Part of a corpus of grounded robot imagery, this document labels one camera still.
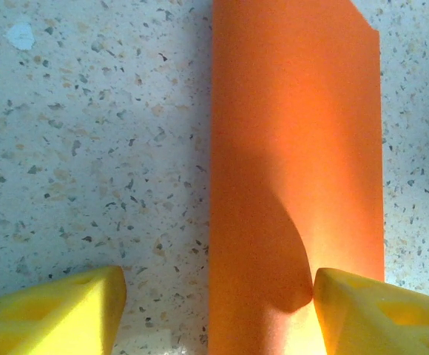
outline gray surface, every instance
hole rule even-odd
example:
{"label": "gray surface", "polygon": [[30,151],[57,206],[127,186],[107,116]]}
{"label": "gray surface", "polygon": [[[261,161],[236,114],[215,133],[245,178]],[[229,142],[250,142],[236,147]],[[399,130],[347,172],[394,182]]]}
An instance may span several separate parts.
{"label": "gray surface", "polygon": [[[356,3],[381,32],[387,281],[429,294],[429,1]],[[0,1],[0,295],[122,265],[114,354],[206,351],[210,12]]]}

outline yellow plastic piece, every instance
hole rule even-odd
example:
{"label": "yellow plastic piece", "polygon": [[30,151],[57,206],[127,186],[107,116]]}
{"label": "yellow plastic piece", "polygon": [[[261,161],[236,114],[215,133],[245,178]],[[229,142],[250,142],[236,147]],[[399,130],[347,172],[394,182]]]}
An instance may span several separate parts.
{"label": "yellow plastic piece", "polygon": [[328,355],[429,355],[429,296],[321,268],[314,305]]}
{"label": "yellow plastic piece", "polygon": [[0,355],[109,355],[125,302],[118,266],[0,297]]}

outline orange paper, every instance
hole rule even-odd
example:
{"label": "orange paper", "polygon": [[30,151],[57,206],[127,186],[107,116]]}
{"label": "orange paper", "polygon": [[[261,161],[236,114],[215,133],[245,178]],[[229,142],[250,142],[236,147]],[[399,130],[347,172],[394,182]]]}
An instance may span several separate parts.
{"label": "orange paper", "polygon": [[210,355],[324,354],[319,267],[384,279],[379,34],[348,0],[214,0]]}

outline speckled countertop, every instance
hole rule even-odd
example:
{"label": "speckled countertop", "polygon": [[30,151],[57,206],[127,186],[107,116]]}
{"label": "speckled countertop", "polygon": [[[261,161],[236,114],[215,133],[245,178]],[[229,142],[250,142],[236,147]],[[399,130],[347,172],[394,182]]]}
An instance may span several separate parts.
{"label": "speckled countertop", "polygon": [[[429,1],[355,3],[381,32],[387,281],[429,294]],[[210,25],[208,0],[0,1],[0,295],[122,265],[114,354],[206,352]]]}

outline white spot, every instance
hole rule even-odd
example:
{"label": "white spot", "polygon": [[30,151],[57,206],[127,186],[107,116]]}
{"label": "white spot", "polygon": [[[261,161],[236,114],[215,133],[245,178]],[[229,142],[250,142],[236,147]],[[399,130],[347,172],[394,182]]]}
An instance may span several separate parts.
{"label": "white spot", "polygon": [[5,36],[18,50],[31,50],[36,42],[32,34],[32,27],[28,22],[19,22],[12,26]]}

